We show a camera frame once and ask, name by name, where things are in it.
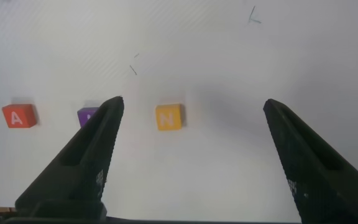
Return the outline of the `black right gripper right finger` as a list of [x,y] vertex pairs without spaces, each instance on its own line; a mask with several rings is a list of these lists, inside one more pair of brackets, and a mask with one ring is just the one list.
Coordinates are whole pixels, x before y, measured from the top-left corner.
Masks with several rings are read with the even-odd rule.
[[302,223],[358,223],[358,170],[283,103],[264,113]]

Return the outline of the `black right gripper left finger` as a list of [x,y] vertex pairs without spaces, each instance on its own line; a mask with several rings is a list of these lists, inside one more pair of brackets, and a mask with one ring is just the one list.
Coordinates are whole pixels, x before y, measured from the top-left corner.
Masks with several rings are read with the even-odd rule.
[[124,100],[105,101],[15,202],[22,220],[104,220],[101,201]]

